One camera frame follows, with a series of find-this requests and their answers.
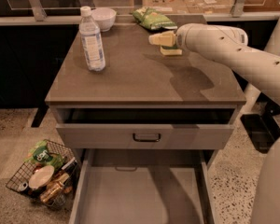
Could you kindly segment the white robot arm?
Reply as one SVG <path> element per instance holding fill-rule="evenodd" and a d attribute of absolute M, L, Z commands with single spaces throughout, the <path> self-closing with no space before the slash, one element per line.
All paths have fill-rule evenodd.
<path fill-rule="evenodd" d="M 224 64 L 280 105 L 280 56 L 250 48 L 240 28 L 188 23 L 175 32 L 151 35 L 148 41 Z M 262 164 L 250 224 L 280 224 L 280 137 Z"/>

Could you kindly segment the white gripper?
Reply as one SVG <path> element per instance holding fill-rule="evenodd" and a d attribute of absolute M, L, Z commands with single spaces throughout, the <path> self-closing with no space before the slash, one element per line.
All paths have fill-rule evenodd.
<path fill-rule="evenodd" d="M 148 42 L 151 45 L 160 45 L 165 47 L 172 47 L 176 44 L 180 49 L 194 51 L 194 52 L 206 52 L 206 35 L 205 31 L 207 26 L 199 23 L 188 23 L 180 26 L 176 33 L 173 31 L 167 31 L 151 35 L 148 38 Z"/>

